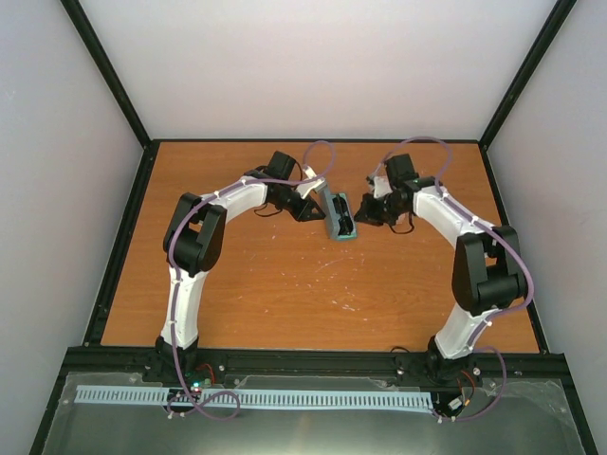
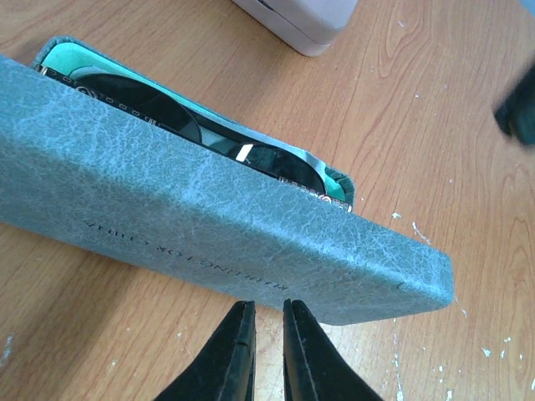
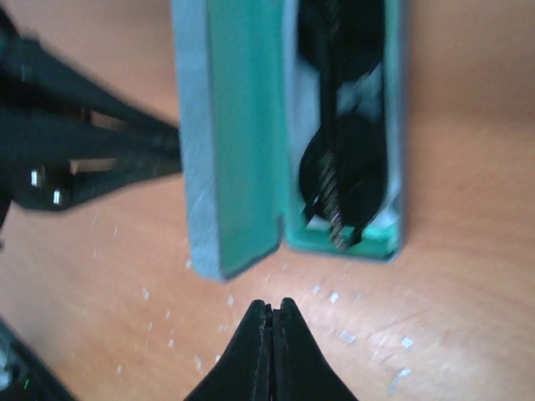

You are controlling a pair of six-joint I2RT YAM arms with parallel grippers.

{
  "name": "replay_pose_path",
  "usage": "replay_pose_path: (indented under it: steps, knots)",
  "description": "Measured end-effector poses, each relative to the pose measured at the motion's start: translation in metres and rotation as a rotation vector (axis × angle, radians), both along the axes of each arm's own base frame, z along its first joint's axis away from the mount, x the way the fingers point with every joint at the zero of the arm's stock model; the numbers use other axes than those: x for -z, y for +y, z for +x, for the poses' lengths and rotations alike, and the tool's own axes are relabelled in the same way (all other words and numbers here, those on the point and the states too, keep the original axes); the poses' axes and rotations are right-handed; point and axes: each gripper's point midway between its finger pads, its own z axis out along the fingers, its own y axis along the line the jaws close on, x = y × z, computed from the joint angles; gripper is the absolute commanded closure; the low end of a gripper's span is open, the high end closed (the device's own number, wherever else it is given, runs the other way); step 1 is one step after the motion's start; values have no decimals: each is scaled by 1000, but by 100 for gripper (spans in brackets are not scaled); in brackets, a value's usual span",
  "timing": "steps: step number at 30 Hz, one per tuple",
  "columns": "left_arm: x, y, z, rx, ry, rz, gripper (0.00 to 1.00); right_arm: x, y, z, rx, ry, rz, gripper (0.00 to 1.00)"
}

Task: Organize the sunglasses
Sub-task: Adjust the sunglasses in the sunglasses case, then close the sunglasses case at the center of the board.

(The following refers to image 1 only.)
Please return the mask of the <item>blue grey glasses case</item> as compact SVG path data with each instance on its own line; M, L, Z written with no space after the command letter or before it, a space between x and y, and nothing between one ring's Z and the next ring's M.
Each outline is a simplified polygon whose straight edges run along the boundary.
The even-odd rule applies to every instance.
M347 195L344 192L332 192L328 185L321 187L318 195L325 213L324 222L328 237L334 241L356 239L358 231Z

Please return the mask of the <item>black sunglasses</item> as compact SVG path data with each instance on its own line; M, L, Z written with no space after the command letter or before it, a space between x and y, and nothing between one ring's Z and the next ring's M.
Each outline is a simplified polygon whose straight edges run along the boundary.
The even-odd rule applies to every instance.
M333 204L338 218L338 236L350 236L354 232L354 222L346 199L336 194L333 197Z

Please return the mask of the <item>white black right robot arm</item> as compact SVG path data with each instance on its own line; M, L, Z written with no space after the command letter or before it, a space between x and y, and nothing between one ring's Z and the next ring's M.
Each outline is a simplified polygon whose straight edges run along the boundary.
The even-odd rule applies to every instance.
M431 381L445 382L469 363L479 337L513 301L528 297L529 272L520 255L518 234L494 226L454 199L442 182L420 176L407 154L388 158L385 173L371 173L355 215L358 223L396 225L403 215L418 217L454 249L451 292L455 304L426 352Z

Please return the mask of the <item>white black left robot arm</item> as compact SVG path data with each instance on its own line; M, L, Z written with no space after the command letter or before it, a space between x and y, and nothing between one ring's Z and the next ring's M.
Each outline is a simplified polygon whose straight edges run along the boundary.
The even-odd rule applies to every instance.
M298 222L322 219L309 193L325 182L302 164L302 180L289 178L295 159L276 152L265 166L240 176L218 191L182 194L163 240L170 273L167 316L156 339L163 368L176 381L191 379L197 370L197 318L203 287L221 255L227 224L264 204L284 209Z

